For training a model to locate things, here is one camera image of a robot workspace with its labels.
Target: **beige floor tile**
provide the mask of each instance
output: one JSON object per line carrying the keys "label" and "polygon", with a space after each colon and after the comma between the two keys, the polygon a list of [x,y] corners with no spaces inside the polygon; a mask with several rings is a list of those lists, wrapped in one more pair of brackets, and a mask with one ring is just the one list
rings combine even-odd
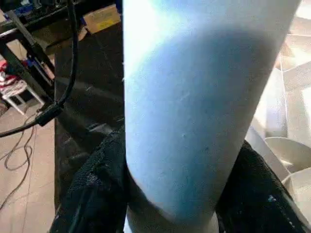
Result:
{"label": "beige floor tile", "polygon": [[22,233],[26,215],[27,197],[5,205],[0,212],[0,231],[2,233]]}
{"label": "beige floor tile", "polygon": [[54,133],[53,123],[38,129],[29,192],[54,181]]}
{"label": "beige floor tile", "polygon": [[23,233],[47,232],[54,216],[54,183],[50,183],[29,195]]}
{"label": "beige floor tile", "polygon": [[[36,130],[34,131],[34,135],[29,143],[29,145],[33,148],[33,150],[34,150],[34,143],[35,143],[35,133],[36,133]],[[24,143],[26,142],[26,140],[29,138],[30,135],[31,135],[31,129],[25,132],[24,137],[20,143],[21,146],[24,145]],[[16,134],[16,135],[13,135],[11,138],[6,137],[6,138],[0,139],[0,144],[3,145],[1,148],[2,152],[0,152],[0,155],[3,156],[7,152],[9,152],[12,149],[13,145],[18,141],[19,137],[20,135]],[[9,168],[16,168],[20,166],[21,164],[23,164],[26,160],[27,160],[26,154],[22,147],[16,150],[12,154],[7,165]],[[15,171],[9,171],[5,169],[4,162],[5,162],[5,158],[0,161],[0,169],[1,169],[0,201],[4,200],[4,198],[20,183],[27,169],[27,163],[26,163],[21,168]],[[25,181],[23,182],[22,186],[11,196],[11,198],[8,200],[9,202],[13,202],[14,200],[17,200],[28,194],[29,184],[30,184],[31,166],[28,171],[28,175]]]}

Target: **black fuzzy fabric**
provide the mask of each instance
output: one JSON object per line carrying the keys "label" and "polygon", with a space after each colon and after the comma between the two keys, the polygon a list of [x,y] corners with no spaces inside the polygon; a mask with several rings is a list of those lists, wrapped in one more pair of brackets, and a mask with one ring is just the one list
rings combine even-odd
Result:
{"label": "black fuzzy fabric", "polygon": [[50,232],[122,232],[127,183],[124,130],[121,130],[106,138],[74,175]]}
{"label": "black fuzzy fabric", "polygon": [[216,212],[226,233],[308,232],[288,191],[246,141]]}

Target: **black metal frame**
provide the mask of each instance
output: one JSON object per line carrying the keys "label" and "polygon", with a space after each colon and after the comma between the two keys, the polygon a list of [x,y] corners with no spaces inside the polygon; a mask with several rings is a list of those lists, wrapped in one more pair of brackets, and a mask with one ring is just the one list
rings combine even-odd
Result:
{"label": "black metal frame", "polygon": [[[78,18],[88,12],[112,4],[112,0],[83,0],[74,4]],[[42,48],[33,40],[31,32],[44,28],[56,21],[65,19],[68,16],[67,7],[61,7],[41,18],[22,24],[19,19],[8,20],[0,23],[0,54],[16,70],[17,75],[25,80],[27,84],[38,92],[46,96],[50,101],[54,100],[54,81],[49,78],[41,62],[44,62],[54,73],[54,66],[50,62]],[[33,75],[30,70],[24,67],[20,60],[6,45],[13,40],[19,40],[27,50],[28,57],[35,61],[35,68],[40,75]]]}

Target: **white chair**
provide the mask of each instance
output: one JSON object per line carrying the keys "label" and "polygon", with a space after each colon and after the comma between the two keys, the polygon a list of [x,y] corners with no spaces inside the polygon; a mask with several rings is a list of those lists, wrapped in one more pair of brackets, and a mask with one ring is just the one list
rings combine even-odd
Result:
{"label": "white chair", "polygon": [[32,88],[30,88],[27,83],[23,80],[17,81],[14,85],[4,89],[2,93],[2,98],[6,100],[10,105],[12,105],[19,113],[22,115],[26,115],[16,103],[11,99],[11,97],[16,97],[21,104],[25,104],[25,101],[19,96],[19,94],[23,93],[25,90],[28,90],[33,97],[35,97],[41,105],[44,105],[44,101],[40,98],[40,96],[34,92]]}

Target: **pvc pipe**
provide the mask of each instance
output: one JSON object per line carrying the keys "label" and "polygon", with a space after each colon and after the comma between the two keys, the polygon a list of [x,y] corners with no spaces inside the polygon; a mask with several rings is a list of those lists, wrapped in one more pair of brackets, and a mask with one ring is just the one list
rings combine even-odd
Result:
{"label": "pvc pipe", "polygon": [[298,4],[123,1],[132,232],[215,231],[215,205]]}

